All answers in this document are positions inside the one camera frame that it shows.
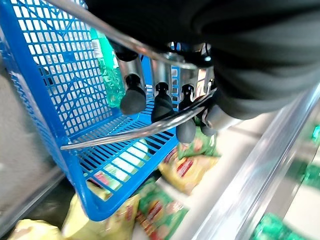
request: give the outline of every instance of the metal frame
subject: metal frame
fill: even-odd
[[[171,51],[161,51],[152,46],[142,43],[141,41],[120,32],[114,27],[110,26],[100,18],[93,15],[88,10],[84,9],[80,5],[70,0],[46,0],[48,3],[64,10],[65,12],[75,16],[83,22],[89,24],[100,32],[104,33],[109,39],[121,44],[128,49],[131,49],[142,55],[146,55],[154,60],[159,60],[164,63],[174,65],[183,69],[197,69],[198,67],[185,60],[183,55]],[[204,58],[202,64],[208,64],[211,62],[211,58]]]
[[[247,220],[258,212],[266,188],[278,186],[288,171],[293,159],[286,156],[319,98],[320,84],[279,112],[192,239],[248,238],[241,230],[252,224]]]

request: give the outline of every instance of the refrigerated display case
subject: refrigerated display case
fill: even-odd
[[[39,75],[37,71],[37,69],[34,71],[35,76]],[[20,137],[23,133],[26,137],[20,143],[32,144],[32,141],[28,141],[29,129],[17,127],[23,125],[23,122],[17,121],[12,125],[9,110],[18,111],[15,113],[17,116],[14,116],[16,120],[27,113],[23,112],[19,106],[17,107],[19,105],[17,101],[6,101],[9,99],[7,96],[11,96],[13,91],[7,84],[9,75],[3,70],[1,78],[6,83],[6,86],[3,85],[5,87],[0,88],[1,91],[6,91],[5,98],[1,102],[5,103],[6,107],[1,111],[4,116],[1,118],[3,121],[1,125],[10,126],[5,129],[6,131],[2,131],[2,136],[5,136],[4,142],[10,146],[17,146],[19,142],[15,136]],[[294,196],[300,189],[305,167],[317,152],[318,143],[312,139],[312,133],[315,125],[320,121],[319,97],[320,86],[317,86],[300,95],[279,112],[262,114],[220,132],[217,137],[217,149],[222,157],[217,165],[205,174],[190,196],[178,192],[160,176],[157,183],[170,196],[189,209],[172,239],[249,239],[264,213],[274,213],[280,218],[288,218],[291,214],[290,206],[295,204]],[[16,135],[12,134],[11,129],[16,130]],[[48,157],[46,151],[39,155],[28,154],[30,151],[32,151],[31,147],[20,148],[19,151],[13,149],[10,155],[1,158],[0,174],[5,171],[5,177],[1,181],[3,184],[0,194],[6,195],[10,200],[18,196],[19,201],[8,200],[7,204],[1,206],[0,237],[13,227],[18,219],[30,216],[30,212],[37,211],[36,205],[46,201],[46,195],[56,189],[63,178],[62,172],[51,160],[44,160]],[[13,159],[16,162],[14,167],[8,168],[8,163]],[[22,163],[27,163],[26,165],[32,163],[37,167],[41,166],[42,169],[39,169],[37,174],[34,167],[21,169],[24,171],[24,178],[17,183],[16,166],[23,166]],[[64,202],[60,198],[60,201],[65,206],[69,205],[67,200]],[[138,224],[135,226],[133,239],[147,239]]]

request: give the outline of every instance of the blue shopping basket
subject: blue shopping basket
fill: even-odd
[[[48,151],[81,199],[90,219],[111,216],[178,143],[175,130],[144,139],[60,150],[68,143],[92,140],[151,123],[152,86],[147,108],[124,116],[106,101],[90,27],[42,0],[0,1],[0,53]],[[151,83],[149,59],[143,59]],[[173,103],[178,103],[179,69],[172,67]],[[101,199],[94,182],[109,195]]]

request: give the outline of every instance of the store shelf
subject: store shelf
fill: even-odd
[[[235,126],[232,129],[242,130],[244,132],[248,132],[250,134],[256,134],[258,136],[262,136],[264,132],[267,130],[272,120],[277,115],[276,112],[268,112],[263,113],[255,118],[245,120]]]
[[[166,193],[189,209],[171,240],[188,240],[196,234],[202,222],[236,175],[258,140],[258,137],[232,129],[220,133],[217,138],[217,149],[222,154],[222,157],[204,175],[200,184],[195,187],[190,196],[176,190],[162,177],[158,179],[157,183]],[[139,224],[136,224],[132,240],[147,239],[143,229]]]
[[[301,185],[297,191],[284,222],[302,236],[320,240],[320,190]]]

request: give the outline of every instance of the chip bag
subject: chip bag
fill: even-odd
[[[92,183],[88,186],[99,198],[106,200],[109,193]],[[83,211],[81,201],[75,194],[62,226],[66,240],[131,240],[138,210],[139,195],[127,199],[109,218],[103,221],[90,220]]]
[[[63,240],[60,230],[42,220],[20,220],[8,240]]]
[[[179,159],[197,155],[220,157],[216,151],[216,136],[204,135],[199,126],[196,127],[194,140],[189,144],[179,143],[177,150]]]
[[[159,164],[158,169],[170,184],[190,195],[206,171],[212,168],[217,161],[217,157],[204,155],[178,159],[177,148],[174,148]]]
[[[169,240],[188,212],[149,178],[137,192],[141,196],[137,221],[151,240]]]

